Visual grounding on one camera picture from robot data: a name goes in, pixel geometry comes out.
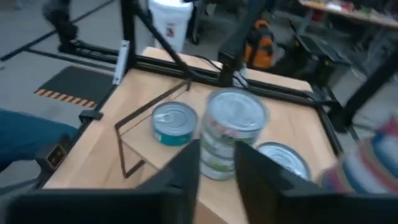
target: floor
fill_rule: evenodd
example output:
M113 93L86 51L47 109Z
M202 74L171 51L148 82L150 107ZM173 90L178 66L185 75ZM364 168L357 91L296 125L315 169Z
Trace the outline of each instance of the floor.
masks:
M49 33L52 28L43 20L40 8L44 0L24 0L22 10L13 9L12 1L0 1L0 57L7 55L29 42ZM96 9L107 0L75 1L72 4L72 18L79 18L76 24L80 28L80 39L91 44L118 49L121 34L121 20L119 4L110 1L101 9L85 15ZM137 53L153 45L149 32L137 21ZM218 26L217 24L204 25L206 32L201 38L199 46L186 44L184 53L202 55L216 59L217 48L222 43L225 33L231 32L233 26ZM272 30L280 41L288 39L291 31L282 26L272 26ZM31 49L59 54L57 52L57 36L50 35L43 41L31 46ZM44 57L22 51L5 62L5 69L0 70L0 108L30 113L43 118L79 126L78 114L84 108L61 101L44 98L33 94L34 90L61 69L72 63ZM113 68L112 65L99 63ZM336 97L344 103L363 81L356 78L350 71L342 75L339 83L333 87ZM380 125L391 113L398 108L394 96L398 94L397 85L387 84L379 93L362 108L355 117L357 123L369 126ZM363 137L370 133L357 129ZM345 149L353 146L354 141L348 135L339 135ZM17 162L0 174L0 187L14 182L32 178L39 173L39 168L31 162Z

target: striped knit fabric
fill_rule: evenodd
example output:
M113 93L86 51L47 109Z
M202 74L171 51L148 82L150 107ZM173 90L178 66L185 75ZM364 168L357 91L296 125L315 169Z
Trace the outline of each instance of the striped knit fabric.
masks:
M398 193L398 115L326 170L320 185L335 192Z

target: white bucket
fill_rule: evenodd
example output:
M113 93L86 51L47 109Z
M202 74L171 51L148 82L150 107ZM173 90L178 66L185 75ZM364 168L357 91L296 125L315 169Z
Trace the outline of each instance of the white bucket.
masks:
M150 0L149 9L156 29L176 52L181 52L193 3L184 3L182 0ZM162 48L157 40L155 47Z

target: black floor mat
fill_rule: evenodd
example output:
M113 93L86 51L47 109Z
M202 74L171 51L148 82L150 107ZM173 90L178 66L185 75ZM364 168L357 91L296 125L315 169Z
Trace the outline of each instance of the black floor mat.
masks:
M40 86L35 94L93 108L110 91L112 79L105 73L69 66Z

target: wooden surface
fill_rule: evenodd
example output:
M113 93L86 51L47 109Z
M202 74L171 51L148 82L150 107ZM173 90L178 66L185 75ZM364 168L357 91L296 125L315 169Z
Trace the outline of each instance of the wooden surface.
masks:
M387 17L385 15L379 14L377 12L370 13L369 15L364 14L359 11L347 11L347 10L336 10L325 7L325 4L320 4L318 2L308 1L308 0L298 0L301 5L309 7L311 9L317 9L325 12L330 12L338 15L342 15L352 19L358 19L365 22L370 22L373 24L379 24L381 26L390 27L398 29L398 21L393 18Z
M144 55L164 58L163 51L148 48ZM183 56L191 66L210 69L201 59ZM261 72L249 71L252 79L310 90L308 83ZM58 171L44 188L134 188L178 153L177 147L165 147L150 135L147 111L121 128L126 165L131 167L140 159L147 163L132 177L121 174L116 134L113 126L121 118L146 104L181 80L158 74L131 70L122 84L102 108L101 121L93 121L75 144ZM216 88L194 83L189 92L178 92L168 100L190 103L203 114L206 96ZM277 141L296 149L309 163L313 176L330 167L335 157L315 110L286 102L261 99L270 109L271 121L262 132L259 142ZM245 216L234 180L217 182L201 177L196 223L245 223Z

